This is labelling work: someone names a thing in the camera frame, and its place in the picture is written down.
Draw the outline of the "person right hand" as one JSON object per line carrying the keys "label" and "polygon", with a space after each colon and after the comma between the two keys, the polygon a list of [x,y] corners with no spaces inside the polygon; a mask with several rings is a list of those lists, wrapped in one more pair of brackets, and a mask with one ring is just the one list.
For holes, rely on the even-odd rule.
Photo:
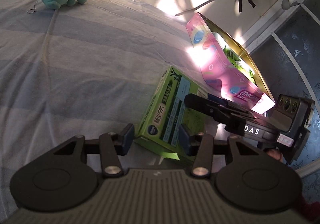
{"label": "person right hand", "polygon": [[283,162],[283,155],[282,153],[277,149],[270,149],[266,152],[270,157],[274,158],[275,160],[279,162]]}

